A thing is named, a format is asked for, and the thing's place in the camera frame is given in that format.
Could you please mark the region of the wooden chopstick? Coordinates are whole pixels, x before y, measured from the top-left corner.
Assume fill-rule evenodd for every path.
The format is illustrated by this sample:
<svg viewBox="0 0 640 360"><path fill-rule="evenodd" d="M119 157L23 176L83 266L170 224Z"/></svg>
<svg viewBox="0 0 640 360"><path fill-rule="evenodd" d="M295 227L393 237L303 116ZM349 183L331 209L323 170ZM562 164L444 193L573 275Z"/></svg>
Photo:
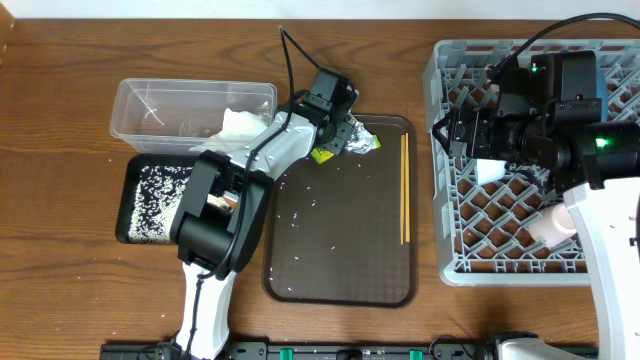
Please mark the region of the wooden chopstick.
<svg viewBox="0 0 640 360"><path fill-rule="evenodd" d="M405 239L405 135L401 135L400 142L400 244Z"/></svg>
<svg viewBox="0 0 640 360"><path fill-rule="evenodd" d="M409 184L409 134L404 135L404 200L405 200L405 242L410 243L410 184Z"/></svg>

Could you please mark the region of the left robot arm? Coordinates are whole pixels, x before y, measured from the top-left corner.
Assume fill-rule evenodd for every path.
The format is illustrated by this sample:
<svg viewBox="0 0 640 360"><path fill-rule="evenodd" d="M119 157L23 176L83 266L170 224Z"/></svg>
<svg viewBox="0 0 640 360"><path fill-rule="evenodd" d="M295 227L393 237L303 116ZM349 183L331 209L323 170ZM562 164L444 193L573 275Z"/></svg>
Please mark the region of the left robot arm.
<svg viewBox="0 0 640 360"><path fill-rule="evenodd" d="M291 90L271 124L248 144L197 157L170 227L186 283L172 358L220 354L230 334L233 283L256 250L275 181L316 147L342 152L358 96L351 79L319 66L311 88Z"/></svg>

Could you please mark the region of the pink cup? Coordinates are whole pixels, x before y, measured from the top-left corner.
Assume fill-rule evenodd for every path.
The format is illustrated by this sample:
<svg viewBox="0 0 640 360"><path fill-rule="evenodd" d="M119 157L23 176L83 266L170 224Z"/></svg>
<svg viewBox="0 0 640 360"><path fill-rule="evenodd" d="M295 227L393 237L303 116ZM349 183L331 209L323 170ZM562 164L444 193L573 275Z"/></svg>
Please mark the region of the pink cup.
<svg viewBox="0 0 640 360"><path fill-rule="evenodd" d="M553 248L577 233L575 223L564 203L547 207L528 226L532 239Z"/></svg>

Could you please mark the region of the bowl of rice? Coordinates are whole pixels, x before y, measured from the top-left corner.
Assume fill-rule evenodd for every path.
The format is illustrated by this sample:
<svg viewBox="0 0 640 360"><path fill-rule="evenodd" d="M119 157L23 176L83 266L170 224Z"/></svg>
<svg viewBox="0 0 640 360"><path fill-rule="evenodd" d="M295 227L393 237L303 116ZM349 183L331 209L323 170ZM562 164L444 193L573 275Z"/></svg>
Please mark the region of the bowl of rice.
<svg viewBox="0 0 640 360"><path fill-rule="evenodd" d="M501 180L506 174L506 162L503 160L476 160L476 183L479 186Z"/></svg>

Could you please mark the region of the blue plate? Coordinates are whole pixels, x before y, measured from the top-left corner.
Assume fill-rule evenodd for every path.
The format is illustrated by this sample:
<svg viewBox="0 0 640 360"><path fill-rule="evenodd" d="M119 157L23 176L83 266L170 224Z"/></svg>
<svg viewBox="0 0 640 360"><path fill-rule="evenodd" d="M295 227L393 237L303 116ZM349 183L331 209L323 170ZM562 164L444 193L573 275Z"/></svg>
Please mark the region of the blue plate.
<svg viewBox="0 0 640 360"><path fill-rule="evenodd" d="M608 91L604 72L601 68L596 68L596 96L600 100L600 122L605 123L608 116Z"/></svg>

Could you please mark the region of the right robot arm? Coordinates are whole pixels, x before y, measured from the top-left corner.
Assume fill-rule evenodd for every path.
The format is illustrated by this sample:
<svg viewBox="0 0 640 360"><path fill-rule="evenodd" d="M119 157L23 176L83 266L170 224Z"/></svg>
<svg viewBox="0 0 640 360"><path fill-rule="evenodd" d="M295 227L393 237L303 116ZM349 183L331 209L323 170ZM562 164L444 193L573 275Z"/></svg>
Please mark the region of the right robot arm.
<svg viewBox="0 0 640 360"><path fill-rule="evenodd" d="M601 359L639 356L639 125L607 118L593 51L514 51L487 66L496 108L449 111L430 129L451 156L537 165L551 173L581 241Z"/></svg>

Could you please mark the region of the yellow snack wrapper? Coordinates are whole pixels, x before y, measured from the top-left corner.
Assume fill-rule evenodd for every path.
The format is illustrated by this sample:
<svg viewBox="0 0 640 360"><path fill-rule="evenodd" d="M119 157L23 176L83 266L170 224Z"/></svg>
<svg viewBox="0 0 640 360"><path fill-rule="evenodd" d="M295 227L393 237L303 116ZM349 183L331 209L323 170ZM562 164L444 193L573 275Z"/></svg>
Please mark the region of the yellow snack wrapper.
<svg viewBox="0 0 640 360"><path fill-rule="evenodd" d="M352 131L341 151L346 150L347 152L363 155L381 147L378 137L367 130L364 123L354 115L349 115L347 124L352 126ZM334 157L335 153L329 150L328 145L321 145L314 148L310 156L318 164L323 164Z"/></svg>

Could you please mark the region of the brown food scrap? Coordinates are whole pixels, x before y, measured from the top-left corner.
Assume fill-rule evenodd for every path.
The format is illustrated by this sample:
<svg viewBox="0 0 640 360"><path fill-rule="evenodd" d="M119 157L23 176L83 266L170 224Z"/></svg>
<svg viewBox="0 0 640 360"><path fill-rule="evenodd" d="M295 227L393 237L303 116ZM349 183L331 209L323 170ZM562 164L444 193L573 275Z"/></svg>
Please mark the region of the brown food scrap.
<svg viewBox="0 0 640 360"><path fill-rule="evenodd" d="M206 202L225 211L234 211L237 206L237 197L234 194L224 194L222 196L209 194Z"/></svg>

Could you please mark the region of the white napkin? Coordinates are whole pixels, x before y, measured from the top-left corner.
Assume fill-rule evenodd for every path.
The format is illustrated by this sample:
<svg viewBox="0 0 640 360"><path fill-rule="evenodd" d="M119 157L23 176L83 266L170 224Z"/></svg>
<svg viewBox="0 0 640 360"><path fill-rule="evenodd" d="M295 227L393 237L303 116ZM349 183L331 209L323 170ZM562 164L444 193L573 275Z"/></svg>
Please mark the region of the white napkin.
<svg viewBox="0 0 640 360"><path fill-rule="evenodd" d="M224 112L222 129L207 138L204 143L191 147L189 151L198 153L206 150L232 152L249 144L268 126L265 118L260 115L227 108Z"/></svg>

